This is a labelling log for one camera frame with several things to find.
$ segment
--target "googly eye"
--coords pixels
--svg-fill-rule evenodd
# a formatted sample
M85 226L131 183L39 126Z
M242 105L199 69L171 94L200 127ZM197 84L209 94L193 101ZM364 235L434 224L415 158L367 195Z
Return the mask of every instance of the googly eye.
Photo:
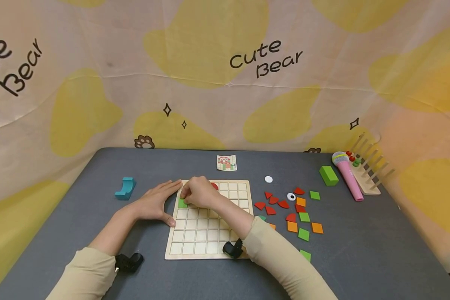
M297 197L295 196L294 193L290 192L286 195L287 199L290 201L295 201L297 199Z

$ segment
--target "black clip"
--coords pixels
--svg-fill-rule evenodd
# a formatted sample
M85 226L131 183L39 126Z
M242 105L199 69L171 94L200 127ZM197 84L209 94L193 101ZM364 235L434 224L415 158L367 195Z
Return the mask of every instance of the black clip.
M230 243L228 241L225 243L225 245L223 247L223 251L224 251L224 253L227 253L232 259L237 259L243 253L242 244L243 243L242 243L241 239L237 240L237 242L235 243L235 246L232 245L232 243Z
M115 256L115 268L119 271L125 271L128 273L134 273L140 267L143 262L143 255L140 253L133 253L129 258L124 254Z

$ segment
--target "orange square tile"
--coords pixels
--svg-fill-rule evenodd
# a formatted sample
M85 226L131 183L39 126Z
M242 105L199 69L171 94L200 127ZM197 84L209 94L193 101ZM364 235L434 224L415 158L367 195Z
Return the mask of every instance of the orange square tile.
M297 204L300 205L300 206L306 207L307 206L307 200L305 200L303 198L300 198L300 197L297 197Z
M286 222L286 229L288 231L292 231L293 233L297 233L298 232L298 225L294 222Z
M320 233L323 234L323 227L320 223L312 223L312 231L314 233Z

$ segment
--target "hand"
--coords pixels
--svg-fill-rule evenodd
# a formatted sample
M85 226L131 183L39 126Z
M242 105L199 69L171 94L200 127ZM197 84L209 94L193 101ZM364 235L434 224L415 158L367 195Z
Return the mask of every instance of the hand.
M175 227L175 220L164 211L165 200L182 187L182 181L171 180L161 183L137 201L129 204L135 211L137 218L145 220L162 220L170 227Z
M184 199L185 203L192 203L200 208L213 209L220 197L225 199L205 176L190 178L180 193L180 198Z

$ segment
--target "microphone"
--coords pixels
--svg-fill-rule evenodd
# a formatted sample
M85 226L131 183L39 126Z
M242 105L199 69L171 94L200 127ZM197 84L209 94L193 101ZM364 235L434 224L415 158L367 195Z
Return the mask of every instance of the microphone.
M350 164L348 163L349 161L350 159L345 152L338 151L332 155L332 162L340 170L340 173L342 173L346 185L352 192L353 198L355 201L362 201L363 195L360 191L360 187L358 187L357 180L355 179L355 176L353 176L352 170L350 169Z

